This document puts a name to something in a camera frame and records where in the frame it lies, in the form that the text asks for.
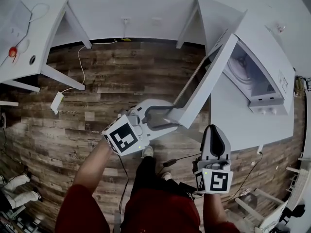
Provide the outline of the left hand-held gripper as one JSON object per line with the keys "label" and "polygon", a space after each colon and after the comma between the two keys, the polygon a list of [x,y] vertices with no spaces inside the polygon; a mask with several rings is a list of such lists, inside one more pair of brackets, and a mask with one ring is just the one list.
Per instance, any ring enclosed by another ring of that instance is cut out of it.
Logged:
{"label": "left hand-held gripper", "polygon": [[103,131],[102,135],[119,156],[125,156],[145,149],[156,138],[175,131],[179,124],[168,123],[151,127],[143,124],[145,113],[152,109],[171,109],[174,105],[166,100],[146,99],[135,107],[119,111],[117,118]]}

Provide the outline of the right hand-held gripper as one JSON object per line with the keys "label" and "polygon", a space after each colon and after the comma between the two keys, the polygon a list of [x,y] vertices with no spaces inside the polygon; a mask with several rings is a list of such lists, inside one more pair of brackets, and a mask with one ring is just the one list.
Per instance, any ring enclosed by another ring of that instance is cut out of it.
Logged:
{"label": "right hand-held gripper", "polygon": [[[219,156],[215,153],[217,134],[221,139]],[[224,132],[215,125],[208,125],[200,146],[201,156],[193,162],[197,192],[199,194],[227,194],[231,187],[231,145]]]}

